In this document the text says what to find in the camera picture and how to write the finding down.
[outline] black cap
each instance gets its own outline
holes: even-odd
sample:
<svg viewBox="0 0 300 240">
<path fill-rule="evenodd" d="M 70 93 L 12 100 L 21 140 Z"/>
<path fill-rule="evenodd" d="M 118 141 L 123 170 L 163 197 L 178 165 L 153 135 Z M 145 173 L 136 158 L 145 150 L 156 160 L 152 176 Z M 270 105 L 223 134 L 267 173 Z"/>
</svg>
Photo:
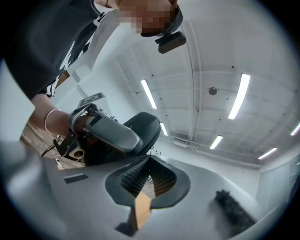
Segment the black cap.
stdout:
<svg viewBox="0 0 300 240">
<path fill-rule="evenodd" d="M 141 36 L 146 37 L 146 38 L 154 37 L 154 36 L 162 37 L 165 34 L 175 32 L 179 28 L 179 26 L 182 24 L 182 21 L 183 21 L 183 15 L 182 15 L 182 12 L 181 12 L 179 6 L 177 6 L 175 13 L 176 13 L 175 20 L 174 20 L 174 22 L 171 23 L 171 25 L 167 29 L 164 29 L 160 33 L 141 33 Z"/>
</svg>

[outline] neck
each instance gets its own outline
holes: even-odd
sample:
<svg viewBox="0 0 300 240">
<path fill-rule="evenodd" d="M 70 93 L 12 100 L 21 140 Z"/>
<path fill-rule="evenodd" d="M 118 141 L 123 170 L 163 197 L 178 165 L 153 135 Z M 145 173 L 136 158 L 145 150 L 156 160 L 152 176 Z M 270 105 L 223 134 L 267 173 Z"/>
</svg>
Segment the neck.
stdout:
<svg viewBox="0 0 300 240">
<path fill-rule="evenodd" d="M 95 0 L 95 3 L 107 7 L 107 8 L 114 8 L 118 9 L 118 3 L 120 0 Z"/>
</svg>

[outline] linear light fixture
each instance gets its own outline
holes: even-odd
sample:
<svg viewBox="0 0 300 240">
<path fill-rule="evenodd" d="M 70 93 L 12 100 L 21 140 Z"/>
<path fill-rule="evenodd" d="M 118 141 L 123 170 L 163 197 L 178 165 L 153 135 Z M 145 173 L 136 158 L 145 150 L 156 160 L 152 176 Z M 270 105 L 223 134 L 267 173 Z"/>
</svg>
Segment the linear light fixture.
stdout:
<svg viewBox="0 0 300 240">
<path fill-rule="evenodd" d="M 248 86 L 250 82 L 250 76 L 247 74 L 242 74 L 240 78 L 240 87 L 238 91 L 238 95 L 236 96 L 235 102 L 233 104 L 232 110 L 228 116 L 229 119 L 235 119 L 238 114 L 240 107 L 244 101 Z"/>
<path fill-rule="evenodd" d="M 147 94 L 147 97 L 148 97 L 148 99 L 149 99 L 149 101 L 151 103 L 151 106 L 154 109 L 157 109 L 156 104 L 155 104 L 154 99 L 153 99 L 153 96 L 152 96 L 152 94 L 150 92 L 150 89 L 148 87 L 148 84 L 147 84 L 146 80 L 141 80 L 141 83 L 142 83 L 142 86 L 144 87 L 144 90 L 145 90 L 145 92 Z"/>
<path fill-rule="evenodd" d="M 291 132 L 291 136 L 296 135 L 296 133 L 299 131 L 300 129 L 300 123 L 298 124 L 298 126 Z"/>
<path fill-rule="evenodd" d="M 216 146 L 220 143 L 220 141 L 222 140 L 223 136 L 217 136 L 217 138 L 215 139 L 214 143 L 211 145 L 210 149 L 215 149 Z"/>
<path fill-rule="evenodd" d="M 267 153 L 260 156 L 258 159 L 261 160 L 261 159 L 265 158 L 266 156 L 270 155 L 271 153 L 275 152 L 276 150 L 277 150 L 277 148 L 273 148 L 272 150 L 270 150 Z"/>
<path fill-rule="evenodd" d="M 165 129 L 165 125 L 161 122 L 161 123 L 160 123 L 160 126 L 161 126 L 161 129 L 163 130 L 164 134 L 165 134 L 166 136 L 168 136 L 167 130 Z"/>
</svg>

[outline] forearm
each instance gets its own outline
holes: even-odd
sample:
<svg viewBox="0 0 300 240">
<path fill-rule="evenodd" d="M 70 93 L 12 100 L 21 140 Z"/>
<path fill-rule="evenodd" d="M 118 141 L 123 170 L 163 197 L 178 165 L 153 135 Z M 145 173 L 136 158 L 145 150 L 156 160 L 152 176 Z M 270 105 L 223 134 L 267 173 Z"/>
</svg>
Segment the forearm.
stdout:
<svg viewBox="0 0 300 240">
<path fill-rule="evenodd" d="M 53 106 L 45 94 L 36 95 L 31 102 L 36 108 L 30 117 L 30 123 L 46 131 L 46 117 L 48 113 L 56 107 Z M 55 135 L 60 135 L 63 137 L 67 136 L 69 133 L 68 118 L 69 114 L 66 112 L 58 110 L 53 111 L 47 118 L 46 126 L 48 131 Z"/>
</svg>

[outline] black ring-shaped object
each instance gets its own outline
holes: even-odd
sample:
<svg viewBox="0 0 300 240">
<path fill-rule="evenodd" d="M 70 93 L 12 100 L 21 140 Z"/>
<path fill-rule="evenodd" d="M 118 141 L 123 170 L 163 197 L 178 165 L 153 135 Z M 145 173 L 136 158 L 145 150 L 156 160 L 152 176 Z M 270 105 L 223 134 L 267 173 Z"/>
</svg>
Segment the black ring-shaped object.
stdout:
<svg viewBox="0 0 300 240">
<path fill-rule="evenodd" d="M 134 207 L 135 198 L 149 175 L 156 194 L 151 201 L 151 209 L 172 207 L 189 192 L 191 183 L 184 171 L 156 156 L 134 158 L 135 162 L 114 171 L 105 180 L 105 188 L 117 204 Z"/>
</svg>

